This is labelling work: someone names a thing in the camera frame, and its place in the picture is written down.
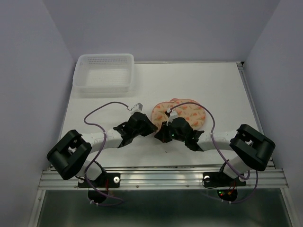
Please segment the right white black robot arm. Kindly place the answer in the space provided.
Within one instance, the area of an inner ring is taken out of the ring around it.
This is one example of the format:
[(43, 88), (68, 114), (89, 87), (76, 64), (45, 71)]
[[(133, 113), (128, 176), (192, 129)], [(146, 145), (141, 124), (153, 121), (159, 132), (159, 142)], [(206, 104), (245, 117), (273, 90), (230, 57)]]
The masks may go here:
[(250, 170), (264, 171), (276, 147), (271, 139), (247, 124), (242, 124), (233, 131), (206, 133), (194, 130), (180, 117), (171, 122), (163, 122), (154, 137), (163, 143), (172, 140), (184, 142), (192, 151), (217, 150), (220, 156), (223, 156), (222, 150), (234, 151), (236, 157), (223, 157), (224, 164), (219, 172), (210, 178), (222, 184), (229, 184)]

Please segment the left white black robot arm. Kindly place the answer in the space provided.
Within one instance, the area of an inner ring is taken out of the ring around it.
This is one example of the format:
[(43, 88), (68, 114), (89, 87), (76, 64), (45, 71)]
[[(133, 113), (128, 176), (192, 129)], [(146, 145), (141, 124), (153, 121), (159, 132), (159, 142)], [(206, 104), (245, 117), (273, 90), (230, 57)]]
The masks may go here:
[(124, 147), (135, 137), (145, 137), (156, 130), (147, 115), (135, 112), (128, 121), (106, 132), (80, 134), (76, 130), (68, 131), (48, 152), (47, 160), (64, 180), (86, 177), (94, 186), (101, 186), (105, 182), (104, 171), (96, 163), (89, 165), (89, 154)]

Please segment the floral orange laundry bag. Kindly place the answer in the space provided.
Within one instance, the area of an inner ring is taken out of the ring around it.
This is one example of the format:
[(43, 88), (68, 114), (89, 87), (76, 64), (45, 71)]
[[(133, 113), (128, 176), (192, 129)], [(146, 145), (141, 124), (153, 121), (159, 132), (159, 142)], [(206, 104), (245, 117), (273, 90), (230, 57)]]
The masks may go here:
[[(171, 99), (170, 101), (161, 102), (156, 104), (151, 112), (151, 122), (157, 126), (158, 131), (161, 128), (163, 122), (168, 120), (168, 116), (165, 114), (166, 110), (172, 108), (178, 104), (185, 102), (197, 103), (192, 99)], [(195, 104), (185, 104), (174, 109), (178, 113), (178, 117), (184, 118), (194, 130), (199, 130), (205, 123), (206, 113), (205, 110)]]

